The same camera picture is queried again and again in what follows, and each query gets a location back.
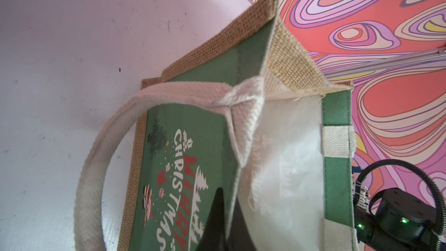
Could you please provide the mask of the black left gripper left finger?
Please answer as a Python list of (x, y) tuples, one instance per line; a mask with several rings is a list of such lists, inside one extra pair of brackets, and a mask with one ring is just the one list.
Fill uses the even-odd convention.
[(203, 237), (196, 248), (197, 251), (226, 250), (224, 212), (224, 192), (222, 188), (218, 188), (214, 195)]

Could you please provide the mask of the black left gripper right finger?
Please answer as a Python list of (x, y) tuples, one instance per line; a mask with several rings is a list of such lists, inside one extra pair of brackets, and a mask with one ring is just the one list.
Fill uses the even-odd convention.
[(226, 241), (228, 251), (256, 251), (249, 234), (239, 200), (236, 199), (229, 238)]

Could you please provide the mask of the burlap tote bag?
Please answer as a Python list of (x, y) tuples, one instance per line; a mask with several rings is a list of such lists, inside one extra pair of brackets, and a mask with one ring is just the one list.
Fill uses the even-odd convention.
[(131, 127), (118, 250), (196, 251), (218, 188), (226, 241), (238, 199), (257, 251), (359, 249), (353, 87), (323, 75), (278, 5), (258, 0), (105, 123), (77, 187), (78, 251), (106, 249), (105, 176)]

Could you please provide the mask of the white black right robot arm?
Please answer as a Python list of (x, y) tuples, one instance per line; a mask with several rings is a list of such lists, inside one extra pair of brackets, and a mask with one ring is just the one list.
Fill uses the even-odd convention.
[[(432, 194), (434, 206), (399, 188), (376, 193), (370, 201), (363, 181), (374, 170), (399, 166), (416, 174)], [(419, 167), (403, 160), (381, 160), (357, 177), (353, 193), (354, 227), (358, 243), (375, 251), (443, 251), (446, 248), (446, 204), (439, 187)]]

